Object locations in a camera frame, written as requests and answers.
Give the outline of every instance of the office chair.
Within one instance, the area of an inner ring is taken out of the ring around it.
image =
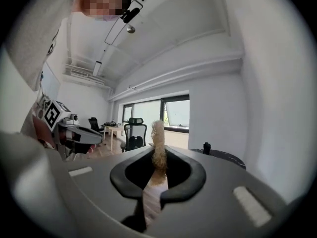
[[[124,126],[126,143],[120,145],[122,152],[146,146],[145,135],[148,127],[143,122],[142,118],[130,118],[129,123]]]
[[[91,117],[90,119],[88,119],[88,121],[90,123],[91,129],[93,129],[94,131],[99,132],[99,133],[104,132],[105,126],[102,125],[102,128],[99,128],[97,118]]]

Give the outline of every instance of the air vent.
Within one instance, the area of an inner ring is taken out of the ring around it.
[[[73,70],[73,69],[70,70],[70,75],[88,78],[88,74],[87,73],[84,73],[84,72],[81,72],[81,71],[77,71],[77,70]]]

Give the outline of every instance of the window frame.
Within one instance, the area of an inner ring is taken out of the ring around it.
[[[128,123],[129,122],[129,121],[124,121],[125,108],[132,108],[131,109],[131,117],[132,117],[133,116],[133,108],[134,108],[135,104],[147,103],[147,102],[153,102],[153,101],[160,101],[159,119],[164,121],[164,105],[167,102],[190,101],[190,98],[189,98],[189,94],[187,94],[187,95],[160,98],[160,99],[155,99],[155,100],[150,100],[150,101],[142,101],[142,102],[136,102],[136,103],[123,105],[122,123],[124,123],[124,122]],[[186,133],[186,134],[189,133],[189,129],[187,129],[187,128],[172,128],[172,127],[165,127],[164,126],[164,130],[173,131],[173,132],[180,132],[180,133]]]

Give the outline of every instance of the black mesh chair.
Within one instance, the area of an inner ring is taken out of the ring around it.
[[[102,128],[99,128],[97,118],[91,117],[90,119],[88,119],[88,121],[90,123],[91,129],[93,129],[94,131],[99,132],[99,133],[104,132],[105,126],[102,125]]]
[[[122,152],[146,146],[145,135],[148,127],[143,122],[142,118],[130,118],[129,123],[124,126],[126,143],[121,143]]]

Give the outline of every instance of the white ceiling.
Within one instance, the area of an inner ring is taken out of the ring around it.
[[[130,22],[134,34],[126,26],[112,44],[114,36],[125,25],[120,19],[97,21],[74,13],[68,30],[71,58],[68,62],[92,72],[96,61],[102,62],[98,77],[106,82],[119,82],[158,54],[202,35],[224,31],[214,0],[145,0],[144,8]],[[107,39],[110,33],[112,40]]]

